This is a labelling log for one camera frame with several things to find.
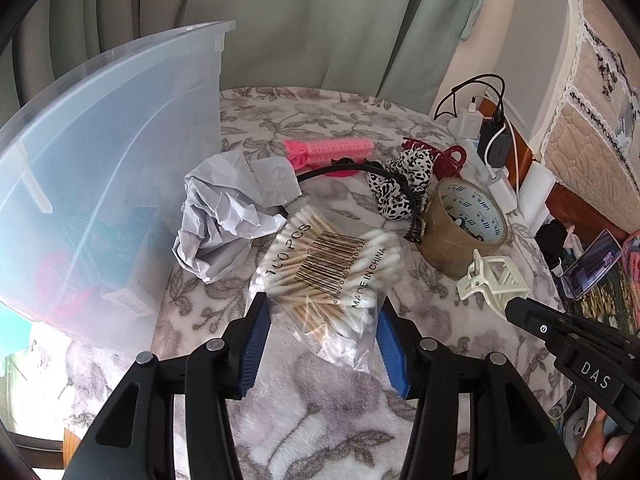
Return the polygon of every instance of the table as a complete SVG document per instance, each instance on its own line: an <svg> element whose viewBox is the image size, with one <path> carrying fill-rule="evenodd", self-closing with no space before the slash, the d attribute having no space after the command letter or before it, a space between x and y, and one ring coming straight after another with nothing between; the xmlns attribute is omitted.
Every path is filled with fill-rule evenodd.
<svg viewBox="0 0 640 480"><path fill-rule="evenodd" d="M241 148L248 158L283 155L284 139L367 136L376 145L372 158L380 159L397 156L403 136L439 148L454 144L443 124L423 114L344 92L239 88L221 93L220 109L223 149ZM479 179L471 164L462 176ZM406 222L385 221L378 214L363 174L318 177L305 182L302 190L320 207L371 226L406 231ZM498 253L515 261L533 298L557 308L557 291L535 240L518 215L508 215L508 223L508 240ZM242 316L249 280L272 239L255 240L247 261L211 285L176 266L162 302L153 352L160 358L187 354ZM389 293L401 316L455 352L475 357L503 352L545 409L560 399L566 380L553 368L553 357L540 340L496 316L480 294L460 301L455 281L430 267L415 248L412 260L409 272ZM62 365L62 352L56 350L58 357L47 347L47 329L38 330L43 332L32 343L33 366L50 381L47 389L58 397L61 420L82 435L130 363L78 341L66 338L65 343L60 339L65 337L57 335L56 344L66 345ZM272 326L254 388L241 402L229 401L228 410L246 480L392 480L402 465L415 402L405 402L393 391L378 352L372 374L349 372L311 354L285 328ZM184 404L177 401L175 411L176 468L178 478L188 478ZM462 402L457 471L466 468L468 428L468 402Z"/></svg>

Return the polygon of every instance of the crumpled paper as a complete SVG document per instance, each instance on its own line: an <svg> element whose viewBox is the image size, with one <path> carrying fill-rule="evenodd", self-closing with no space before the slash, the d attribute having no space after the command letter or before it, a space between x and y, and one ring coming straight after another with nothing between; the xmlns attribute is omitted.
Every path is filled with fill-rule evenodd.
<svg viewBox="0 0 640 480"><path fill-rule="evenodd" d="M268 207L301 194L286 158L247 162L240 150L208 158L184 177L184 184L187 200L174 255L183 269L205 283L224 278L242 264L251 240L283 227L286 219L268 214Z"/></svg>

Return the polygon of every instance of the phone screen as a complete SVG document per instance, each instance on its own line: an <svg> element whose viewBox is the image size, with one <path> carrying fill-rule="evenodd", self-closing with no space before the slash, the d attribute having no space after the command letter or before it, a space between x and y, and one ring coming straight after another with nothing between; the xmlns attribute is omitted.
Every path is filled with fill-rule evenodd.
<svg viewBox="0 0 640 480"><path fill-rule="evenodd" d="M620 259L622 249L606 229L562 275L564 293L579 300Z"/></svg>

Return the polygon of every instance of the roll of brown packing tape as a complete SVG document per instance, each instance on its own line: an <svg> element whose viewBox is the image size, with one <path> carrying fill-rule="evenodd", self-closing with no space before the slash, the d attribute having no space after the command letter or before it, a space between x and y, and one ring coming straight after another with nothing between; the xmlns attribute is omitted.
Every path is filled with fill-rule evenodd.
<svg viewBox="0 0 640 480"><path fill-rule="evenodd" d="M444 178L422 215L426 224L420 252L450 278L466 275L474 249L490 256L507 238L507 222L487 192L461 178Z"/></svg>

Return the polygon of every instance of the translucent plastic container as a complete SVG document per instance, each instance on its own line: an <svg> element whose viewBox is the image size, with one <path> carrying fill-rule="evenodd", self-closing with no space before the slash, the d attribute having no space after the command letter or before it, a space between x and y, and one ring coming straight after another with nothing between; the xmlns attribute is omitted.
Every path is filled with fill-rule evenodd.
<svg viewBox="0 0 640 480"><path fill-rule="evenodd" d="M234 22L114 48L0 130L0 301L121 354L148 349L184 175L219 153L220 56Z"/></svg>

